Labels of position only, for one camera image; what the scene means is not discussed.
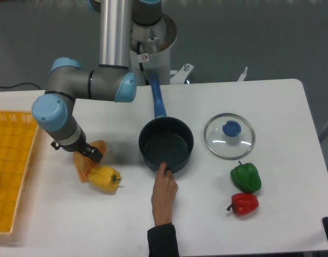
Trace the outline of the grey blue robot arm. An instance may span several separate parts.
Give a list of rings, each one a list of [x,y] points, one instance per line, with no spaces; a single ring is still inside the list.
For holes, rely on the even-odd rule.
[[[32,105],[38,125],[52,138],[55,150],[80,152],[97,163],[103,157],[75,118],[76,99],[132,102],[137,81],[129,71],[131,23],[141,27],[160,21],[160,1],[88,1],[100,13],[100,61],[97,70],[85,71],[79,62],[67,57],[54,61],[47,89]]]

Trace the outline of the person's hand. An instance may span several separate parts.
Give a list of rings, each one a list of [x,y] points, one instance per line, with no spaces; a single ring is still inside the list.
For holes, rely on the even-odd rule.
[[[160,164],[156,171],[154,186],[152,189],[151,204],[154,225],[166,225],[172,223],[172,208],[178,191],[178,184],[166,162]]]

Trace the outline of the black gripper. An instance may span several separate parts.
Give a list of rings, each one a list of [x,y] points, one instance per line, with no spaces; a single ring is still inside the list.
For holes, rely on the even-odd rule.
[[[67,152],[79,152],[83,156],[92,160],[94,163],[98,163],[103,157],[103,154],[97,147],[86,143],[86,135],[84,133],[81,133],[79,136],[72,135],[65,140],[54,140],[51,143],[51,146],[55,150],[62,148]]]

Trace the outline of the black sleeved forearm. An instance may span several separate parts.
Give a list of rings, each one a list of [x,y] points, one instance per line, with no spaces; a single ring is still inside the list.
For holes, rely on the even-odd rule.
[[[149,256],[180,256],[175,226],[171,223],[147,231]]]

